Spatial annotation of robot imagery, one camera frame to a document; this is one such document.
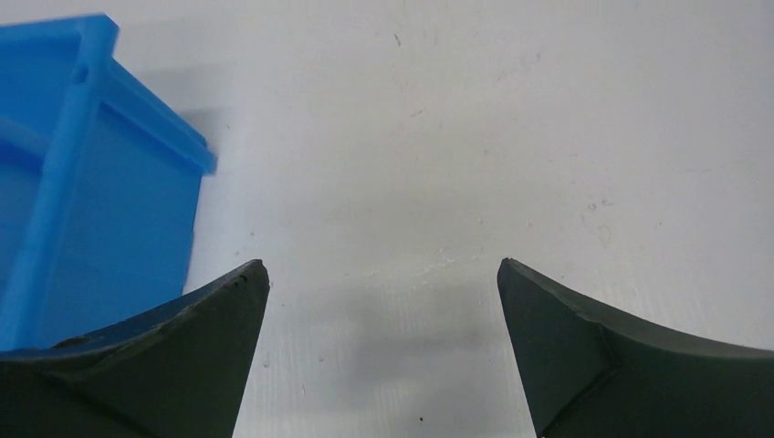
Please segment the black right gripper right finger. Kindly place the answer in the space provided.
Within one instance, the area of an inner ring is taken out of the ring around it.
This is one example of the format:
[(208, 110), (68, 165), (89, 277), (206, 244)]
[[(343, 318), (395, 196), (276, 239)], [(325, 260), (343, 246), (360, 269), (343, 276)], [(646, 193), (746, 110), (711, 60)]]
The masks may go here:
[(497, 287), (539, 437), (770, 437), (773, 354), (654, 324), (506, 258)]

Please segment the blue plastic bin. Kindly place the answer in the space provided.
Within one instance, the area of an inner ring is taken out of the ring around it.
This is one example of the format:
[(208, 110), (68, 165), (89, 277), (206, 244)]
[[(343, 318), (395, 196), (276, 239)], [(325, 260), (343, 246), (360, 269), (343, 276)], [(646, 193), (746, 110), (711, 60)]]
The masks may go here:
[(1, 28), (1, 348), (179, 297), (205, 139), (114, 57), (103, 14)]

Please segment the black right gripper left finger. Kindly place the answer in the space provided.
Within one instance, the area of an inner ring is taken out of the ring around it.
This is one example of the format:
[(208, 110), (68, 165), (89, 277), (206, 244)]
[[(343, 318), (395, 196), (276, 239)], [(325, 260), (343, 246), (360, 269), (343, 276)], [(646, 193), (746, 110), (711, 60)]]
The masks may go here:
[(229, 437), (265, 315), (254, 259), (132, 318), (1, 356), (4, 437)]

